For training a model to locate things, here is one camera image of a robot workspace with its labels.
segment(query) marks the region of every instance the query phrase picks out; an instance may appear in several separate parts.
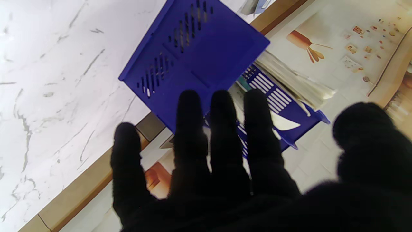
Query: black glove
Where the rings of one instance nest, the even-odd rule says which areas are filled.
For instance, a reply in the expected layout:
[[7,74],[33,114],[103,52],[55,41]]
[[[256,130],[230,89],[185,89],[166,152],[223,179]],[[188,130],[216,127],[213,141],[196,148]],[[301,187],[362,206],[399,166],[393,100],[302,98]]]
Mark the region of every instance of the black glove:
[[[211,166],[207,167],[208,141],[203,132],[203,112],[198,94],[184,91],[179,98],[175,133],[175,166],[169,199],[224,197],[239,203],[253,195],[273,194],[294,199],[300,196],[296,183],[284,169],[280,143],[265,95],[259,90],[245,94],[245,129],[248,134],[250,178],[243,168],[242,145],[236,133],[236,111],[226,91],[211,100]],[[131,212],[156,201],[146,189],[140,165],[140,140],[134,126],[120,124],[115,132],[113,207],[124,224]]]

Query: orange image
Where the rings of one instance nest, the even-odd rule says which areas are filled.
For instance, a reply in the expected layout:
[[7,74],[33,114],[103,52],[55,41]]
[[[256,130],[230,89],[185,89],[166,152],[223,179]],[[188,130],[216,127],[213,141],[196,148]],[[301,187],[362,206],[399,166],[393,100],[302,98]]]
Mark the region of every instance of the orange image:
[[311,45],[317,45],[317,46],[322,46],[322,47],[327,47],[330,49],[333,49],[331,47],[325,46],[325,45],[320,45],[320,44],[316,44],[316,43],[312,43],[310,41],[309,38],[307,38],[306,36],[302,35],[301,33],[299,33],[298,31],[292,31],[287,37],[286,39],[288,41],[290,41],[291,43],[293,43],[295,46],[302,48],[304,50],[307,51],[310,60],[312,61],[312,63],[314,64],[315,61],[319,62],[320,59],[324,59],[325,56],[318,52],[313,50],[310,46]]
[[150,193],[158,199],[166,198],[169,194],[172,176],[161,163],[155,163],[145,172],[145,176]]

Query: blue plastic tray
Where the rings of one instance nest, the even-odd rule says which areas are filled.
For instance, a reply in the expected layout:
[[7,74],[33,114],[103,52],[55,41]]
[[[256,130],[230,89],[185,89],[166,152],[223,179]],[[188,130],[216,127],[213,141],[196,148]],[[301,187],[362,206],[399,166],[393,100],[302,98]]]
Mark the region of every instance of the blue plastic tray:
[[[298,149],[295,142],[312,129],[319,122],[330,124],[328,118],[318,110],[315,112],[311,107],[305,105],[306,109],[310,112],[310,116],[307,116],[306,112],[294,101],[292,98],[277,86],[264,72],[262,72],[255,65],[251,65],[242,74],[248,85],[254,89],[261,90],[267,98],[270,110],[288,120],[299,123],[300,126],[291,130],[279,130],[274,127],[274,130],[282,138],[281,149],[286,150],[289,146]],[[244,128],[238,126],[238,135],[243,143],[244,156],[247,155],[247,135]]]
[[182,91],[197,91],[206,114],[268,45],[218,0],[168,0],[119,79],[175,132]]

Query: white marble surface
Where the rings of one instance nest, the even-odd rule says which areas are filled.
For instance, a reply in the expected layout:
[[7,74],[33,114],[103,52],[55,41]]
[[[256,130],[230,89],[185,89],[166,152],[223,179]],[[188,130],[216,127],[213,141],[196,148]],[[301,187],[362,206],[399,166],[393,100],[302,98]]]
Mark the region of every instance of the white marble surface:
[[[0,231],[17,231],[150,110],[118,76],[165,0],[0,2]],[[243,0],[223,1],[237,12]]]

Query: stack of papers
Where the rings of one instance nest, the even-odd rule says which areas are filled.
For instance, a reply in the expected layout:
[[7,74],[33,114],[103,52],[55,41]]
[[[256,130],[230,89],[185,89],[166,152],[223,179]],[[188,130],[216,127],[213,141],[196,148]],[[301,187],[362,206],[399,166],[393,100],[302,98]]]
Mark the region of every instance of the stack of papers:
[[333,97],[336,91],[316,83],[280,61],[268,51],[259,56],[255,64],[279,87],[282,87],[309,114],[303,103],[314,111],[319,110],[327,99]]

